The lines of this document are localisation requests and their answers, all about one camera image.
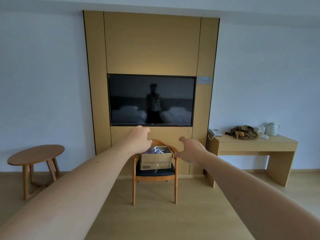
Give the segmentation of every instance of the television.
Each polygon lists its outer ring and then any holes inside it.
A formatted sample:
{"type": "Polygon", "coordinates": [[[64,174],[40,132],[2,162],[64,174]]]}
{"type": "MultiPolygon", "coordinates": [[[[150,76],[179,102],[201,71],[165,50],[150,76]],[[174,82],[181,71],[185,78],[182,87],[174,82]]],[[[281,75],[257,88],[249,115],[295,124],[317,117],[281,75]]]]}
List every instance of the television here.
{"type": "Polygon", "coordinates": [[[108,74],[110,125],[192,126],[196,80],[108,74]]]}

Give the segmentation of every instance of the black seat cushion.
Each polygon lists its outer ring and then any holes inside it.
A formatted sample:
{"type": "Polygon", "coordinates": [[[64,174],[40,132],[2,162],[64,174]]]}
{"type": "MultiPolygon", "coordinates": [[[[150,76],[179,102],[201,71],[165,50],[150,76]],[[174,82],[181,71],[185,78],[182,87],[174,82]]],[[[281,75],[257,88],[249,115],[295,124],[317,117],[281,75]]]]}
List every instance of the black seat cushion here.
{"type": "Polygon", "coordinates": [[[158,169],[157,172],[155,170],[141,170],[140,169],[140,159],[137,161],[136,166],[136,176],[143,176],[143,177],[156,177],[156,176],[169,176],[174,175],[174,165],[171,163],[171,168],[167,169],[158,169]]]}

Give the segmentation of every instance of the wooden wall panel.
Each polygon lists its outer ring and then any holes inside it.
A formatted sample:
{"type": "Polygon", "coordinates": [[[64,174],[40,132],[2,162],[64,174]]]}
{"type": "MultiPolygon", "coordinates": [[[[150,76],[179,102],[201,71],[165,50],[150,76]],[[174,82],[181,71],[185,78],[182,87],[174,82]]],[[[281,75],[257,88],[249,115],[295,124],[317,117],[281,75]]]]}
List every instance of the wooden wall panel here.
{"type": "MultiPolygon", "coordinates": [[[[112,145],[115,145],[131,129],[131,126],[111,126],[112,145]]],[[[182,136],[191,138],[192,128],[190,127],[150,127],[148,139],[158,139],[165,144],[171,145],[182,151],[183,143],[178,141],[182,136]]],[[[129,159],[119,175],[132,175],[132,160],[129,159]]],[[[178,174],[188,175],[190,164],[182,159],[178,161],[178,174]]]]}
{"type": "Polygon", "coordinates": [[[103,12],[84,11],[96,154],[111,147],[103,12]]]}
{"type": "MultiPolygon", "coordinates": [[[[201,18],[197,76],[211,77],[211,84],[197,84],[192,137],[203,146],[207,141],[218,28],[218,18],[201,18]]],[[[202,174],[202,171],[200,166],[190,165],[190,174],[202,174]]]]}
{"type": "Polygon", "coordinates": [[[200,17],[105,12],[108,73],[196,76],[200,17]]]}

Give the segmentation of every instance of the ceiling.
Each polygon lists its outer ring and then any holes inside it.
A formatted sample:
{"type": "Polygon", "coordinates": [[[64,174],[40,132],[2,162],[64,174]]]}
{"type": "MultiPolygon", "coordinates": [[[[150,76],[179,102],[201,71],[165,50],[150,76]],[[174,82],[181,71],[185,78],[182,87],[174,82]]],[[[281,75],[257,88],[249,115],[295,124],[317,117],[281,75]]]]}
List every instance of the ceiling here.
{"type": "Polygon", "coordinates": [[[217,17],[222,22],[320,28],[320,0],[0,0],[0,11],[82,10],[217,17]]]}

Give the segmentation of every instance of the table top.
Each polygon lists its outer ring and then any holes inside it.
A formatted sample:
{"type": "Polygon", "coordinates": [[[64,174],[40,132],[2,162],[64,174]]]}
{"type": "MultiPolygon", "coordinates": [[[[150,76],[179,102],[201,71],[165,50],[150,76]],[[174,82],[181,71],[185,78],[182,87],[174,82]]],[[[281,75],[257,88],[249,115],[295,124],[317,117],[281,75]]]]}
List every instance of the table top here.
{"type": "Polygon", "coordinates": [[[277,135],[277,136],[269,136],[269,139],[263,139],[261,137],[257,137],[252,140],[241,140],[236,139],[230,135],[222,135],[216,136],[214,139],[218,140],[219,142],[238,142],[238,143],[298,143],[296,140],[292,140],[288,137],[277,135]]]}
{"type": "Polygon", "coordinates": [[[40,145],[15,153],[8,159],[8,164],[22,166],[47,161],[64,152],[63,145],[40,145]]]}

